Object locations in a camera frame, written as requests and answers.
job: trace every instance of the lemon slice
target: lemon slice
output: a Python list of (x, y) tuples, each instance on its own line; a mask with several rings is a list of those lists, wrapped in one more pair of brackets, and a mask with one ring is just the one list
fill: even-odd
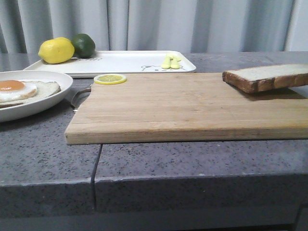
[(123, 83), (127, 80), (125, 75), (120, 74), (106, 74), (94, 77), (94, 83), (112, 85)]

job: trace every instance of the bread slice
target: bread slice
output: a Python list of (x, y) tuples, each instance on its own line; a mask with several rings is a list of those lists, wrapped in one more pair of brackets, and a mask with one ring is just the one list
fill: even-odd
[(246, 93), (308, 85), (308, 64), (258, 66), (222, 73), (222, 80)]
[(0, 103), (0, 108), (32, 103), (44, 99), (48, 96), (54, 95), (61, 91), (60, 85), (57, 82), (47, 82), (47, 83), (42, 81), (27, 81), (27, 82), (33, 83), (37, 86), (38, 92), (35, 96), (25, 100), (15, 100), (15, 101)]

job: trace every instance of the white plate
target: white plate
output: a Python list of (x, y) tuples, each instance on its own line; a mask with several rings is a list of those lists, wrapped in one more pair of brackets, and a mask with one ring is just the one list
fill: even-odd
[[(181, 58), (180, 69), (163, 69), (167, 54)], [(72, 77), (94, 77), (109, 73), (142, 73), (142, 72), (191, 72), (196, 67), (177, 51), (96, 51), (89, 59), (72, 58), (61, 64), (48, 64), (42, 60), (25, 68), (25, 70), (55, 71), (69, 74)]]
[(59, 103), (68, 93), (73, 84), (73, 79), (63, 73), (50, 71), (8, 71), (0, 73), (0, 81), (3, 80), (24, 80), (24, 81), (56, 81), (61, 91), (45, 99), (32, 103), (26, 103), (13, 107), (0, 108), (0, 122), (20, 119), (44, 111)]

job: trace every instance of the wooden cutting board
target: wooden cutting board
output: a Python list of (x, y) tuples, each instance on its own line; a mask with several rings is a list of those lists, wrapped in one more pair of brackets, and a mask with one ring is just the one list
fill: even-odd
[(93, 84), (67, 144), (308, 138), (308, 99), (292, 90), (246, 94), (221, 73), (127, 77)]

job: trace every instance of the gray countertop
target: gray countertop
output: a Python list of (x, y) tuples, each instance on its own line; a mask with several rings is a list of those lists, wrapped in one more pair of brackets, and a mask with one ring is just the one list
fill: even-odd
[[(196, 72), (308, 63), (308, 52), (184, 55)], [(1, 54), (0, 71), (38, 59)], [(308, 202), (308, 140), (66, 145), (69, 99), (89, 83), (75, 79), (56, 106), (0, 123), (0, 218), (286, 206), (289, 222)]]

